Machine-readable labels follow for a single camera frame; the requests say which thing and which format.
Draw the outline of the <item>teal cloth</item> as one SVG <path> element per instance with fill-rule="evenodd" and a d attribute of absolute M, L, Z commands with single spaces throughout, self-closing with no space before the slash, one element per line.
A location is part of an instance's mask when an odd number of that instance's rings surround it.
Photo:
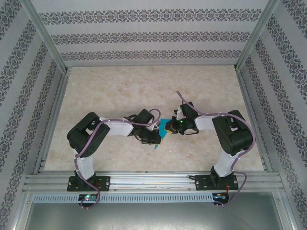
<path fill-rule="evenodd" d="M 159 126 L 159 134 L 161 136 L 161 143 L 162 140 L 165 138 L 165 136 L 167 135 L 167 131 L 165 131 L 165 124 L 167 121 L 169 121 L 170 119 L 166 119 L 166 118 L 161 118 L 159 121 L 161 122 L 161 125 Z"/>

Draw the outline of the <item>grey metal panel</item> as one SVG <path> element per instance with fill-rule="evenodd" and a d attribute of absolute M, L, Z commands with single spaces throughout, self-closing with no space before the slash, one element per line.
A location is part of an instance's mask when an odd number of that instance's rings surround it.
<path fill-rule="evenodd" d="M 281 192 L 212 203 L 102 203 L 82 210 L 64 194 L 23 196 L 12 230 L 298 230 Z"/>

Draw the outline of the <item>aluminium mounting rail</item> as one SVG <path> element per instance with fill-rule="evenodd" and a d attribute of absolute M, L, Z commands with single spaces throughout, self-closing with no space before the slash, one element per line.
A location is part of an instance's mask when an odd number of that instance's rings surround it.
<path fill-rule="evenodd" d="M 22 191 L 30 193 L 65 193 L 71 171 L 46 171 L 27 175 Z M 195 183 L 190 175 L 199 172 L 107 172 L 97 171 L 98 176 L 110 177 L 110 193 L 184 193 L 195 192 Z M 247 171 L 238 174 L 237 182 L 243 192 L 284 191 L 278 172 Z"/>

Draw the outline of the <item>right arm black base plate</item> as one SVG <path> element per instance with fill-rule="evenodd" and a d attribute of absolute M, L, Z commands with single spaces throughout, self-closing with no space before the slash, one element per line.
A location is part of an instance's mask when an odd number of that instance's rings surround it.
<path fill-rule="evenodd" d="M 226 177 L 216 177 L 212 175 L 196 175 L 195 186 L 197 191 L 217 191 L 217 190 L 238 190 L 237 178 L 234 174 Z"/>

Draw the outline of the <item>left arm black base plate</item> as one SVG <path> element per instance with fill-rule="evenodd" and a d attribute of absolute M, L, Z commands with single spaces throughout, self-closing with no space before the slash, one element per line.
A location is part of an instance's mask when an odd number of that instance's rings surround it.
<path fill-rule="evenodd" d="M 92 176 L 87 180 L 92 186 L 95 186 L 99 191 L 107 192 L 110 186 L 109 176 Z M 67 191 L 69 192 L 85 192 L 94 191 L 95 189 L 89 186 L 79 176 L 71 176 L 68 181 Z"/>

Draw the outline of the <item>aluminium side rail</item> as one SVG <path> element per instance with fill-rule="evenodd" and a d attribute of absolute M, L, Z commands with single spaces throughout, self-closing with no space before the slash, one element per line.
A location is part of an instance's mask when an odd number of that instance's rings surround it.
<path fill-rule="evenodd" d="M 256 143 L 257 143 L 257 148 L 259 151 L 259 155 L 260 155 L 260 159 L 263 165 L 263 168 L 265 171 L 267 172 L 273 172 L 273 169 L 271 167 L 266 149 L 265 149 L 265 145 L 263 143 L 262 137 L 261 137 L 261 133 L 258 127 L 258 123 L 257 123 L 257 119 L 255 117 L 254 111 L 253 111 L 253 106 L 252 106 L 252 102 L 250 100 L 248 91 L 246 90 L 246 86 L 244 83 L 244 80 L 242 78 L 242 75 L 239 71 L 236 71 L 236 76 L 238 79 L 238 83 L 242 92 L 242 96 L 243 96 L 243 100 L 245 102 L 246 105 L 246 109 L 247 109 L 247 113 L 250 119 L 250 124 L 253 127 L 255 133 L 256 133 Z"/>
<path fill-rule="evenodd" d="M 66 72 L 61 76 L 61 80 L 59 81 L 52 108 L 50 110 L 50 116 L 48 117 L 46 130 L 43 134 L 43 139 L 38 151 L 37 159 L 35 160 L 32 174 L 39 174 L 41 163 L 43 159 L 47 157 L 49 152 L 71 70 L 72 67 L 68 67 Z"/>

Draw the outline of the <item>aluminium frame post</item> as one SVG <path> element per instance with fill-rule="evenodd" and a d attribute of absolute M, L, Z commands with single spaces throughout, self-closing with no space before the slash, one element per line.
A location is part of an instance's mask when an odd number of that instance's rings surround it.
<path fill-rule="evenodd" d="M 63 58 L 60 55 L 51 35 L 49 34 L 46 26 L 44 25 L 39 13 L 34 7 L 31 0 L 19 0 L 25 12 L 29 16 L 33 25 L 35 26 L 37 32 L 39 33 L 42 41 L 45 43 L 48 51 L 55 60 L 57 66 L 59 67 L 61 73 L 66 73 L 68 67 L 65 65 Z"/>
<path fill-rule="evenodd" d="M 266 23 L 270 19 L 279 2 L 280 0 L 268 0 L 261 16 L 259 17 L 259 20 L 257 21 L 249 39 L 247 40 L 247 43 L 245 44 L 237 62 L 235 63 L 236 71 L 239 71 L 244 65 L 246 59 L 254 47 L 254 44 L 261 35 Z"/>

